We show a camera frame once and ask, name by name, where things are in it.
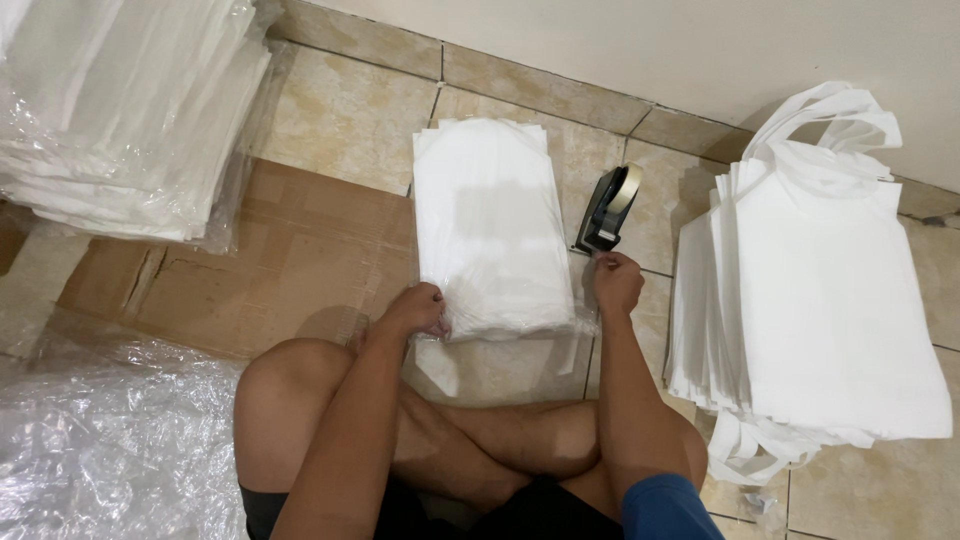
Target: crossed legs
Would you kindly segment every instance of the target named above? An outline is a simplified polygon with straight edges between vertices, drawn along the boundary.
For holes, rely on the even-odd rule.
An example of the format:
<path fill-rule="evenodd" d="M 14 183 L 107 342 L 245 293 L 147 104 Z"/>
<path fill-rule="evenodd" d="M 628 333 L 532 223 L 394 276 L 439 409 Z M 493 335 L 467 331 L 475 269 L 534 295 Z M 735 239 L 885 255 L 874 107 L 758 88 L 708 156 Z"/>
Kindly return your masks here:
<path fill-rule="evenodd" d="M 252 491 L 290 490 L 326 407 L 355 359 L 319 339 L 284 341 L 255 359 L 237 385 L 237 476 Z M 391 473 L 408 485 L 489 511 L 532 475 L 546 474 L 617 519 L 596 439 L 596 402 L 567 401 L 485 409 L 430 404 L 401 383 Z M 706 449 L 679 414 L 694 476 Z"/>

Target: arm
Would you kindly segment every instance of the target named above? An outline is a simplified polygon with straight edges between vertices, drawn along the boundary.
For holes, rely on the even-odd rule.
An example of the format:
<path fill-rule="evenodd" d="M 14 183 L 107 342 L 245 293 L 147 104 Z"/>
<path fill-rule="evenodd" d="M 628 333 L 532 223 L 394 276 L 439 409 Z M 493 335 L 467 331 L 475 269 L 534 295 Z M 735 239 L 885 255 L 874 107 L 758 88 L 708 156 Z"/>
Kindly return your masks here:
<path fill-rule="evenodd" d="M 597 429 L 618 501 L 630 486 L 661 473 L 692 481 L 673 412 L 660 398 L 630 320 L 642 287 L 639 264 L 619 253 L 597 257 L 593 288 L 603 328 Z"/>
<path fill-rule="evenodd" d="M 317 426 L 271 538 L 371 538 L 396 445 L 396 399 L 407 337 L 443 335 L 440 289 L 430 283 L 398 296 Z"/>

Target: blue sleeve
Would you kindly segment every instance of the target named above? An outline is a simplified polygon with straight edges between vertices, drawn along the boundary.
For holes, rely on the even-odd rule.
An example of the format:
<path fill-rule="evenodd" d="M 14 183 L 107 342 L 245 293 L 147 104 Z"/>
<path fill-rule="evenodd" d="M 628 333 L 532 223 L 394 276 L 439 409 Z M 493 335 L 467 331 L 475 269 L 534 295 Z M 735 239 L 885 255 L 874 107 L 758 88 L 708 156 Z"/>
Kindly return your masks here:
<path fill-rule="evenodd" d="M 723 540 L 690 480 L 664 474 L 643 479 L 623 496 L 625 540 Z"/>

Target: cardboard sheet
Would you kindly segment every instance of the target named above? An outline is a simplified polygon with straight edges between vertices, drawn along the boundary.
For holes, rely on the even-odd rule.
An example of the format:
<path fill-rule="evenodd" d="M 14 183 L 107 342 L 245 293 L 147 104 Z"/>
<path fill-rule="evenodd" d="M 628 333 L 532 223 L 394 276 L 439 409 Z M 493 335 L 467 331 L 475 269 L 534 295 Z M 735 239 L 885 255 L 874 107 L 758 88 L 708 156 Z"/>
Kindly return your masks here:
<path fill-rule="evenodd" d="M 410 199 L 261 160 L 237 257 L 97 239 L 61 307 L 221 356 L 346 343 L 417 275 Z"/>

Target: white wall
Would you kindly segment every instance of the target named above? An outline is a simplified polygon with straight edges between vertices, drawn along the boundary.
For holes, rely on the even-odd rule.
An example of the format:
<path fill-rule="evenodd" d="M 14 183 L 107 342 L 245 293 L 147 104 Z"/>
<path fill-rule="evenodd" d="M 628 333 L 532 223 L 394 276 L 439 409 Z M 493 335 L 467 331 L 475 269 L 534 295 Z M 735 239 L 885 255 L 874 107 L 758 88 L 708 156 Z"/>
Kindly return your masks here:
<path fill-rule="evenodd" d="M 309 0 L 754 130 L 827 80 L 869 89 L 902 149 L 960 192 L 957 0 Z"/>

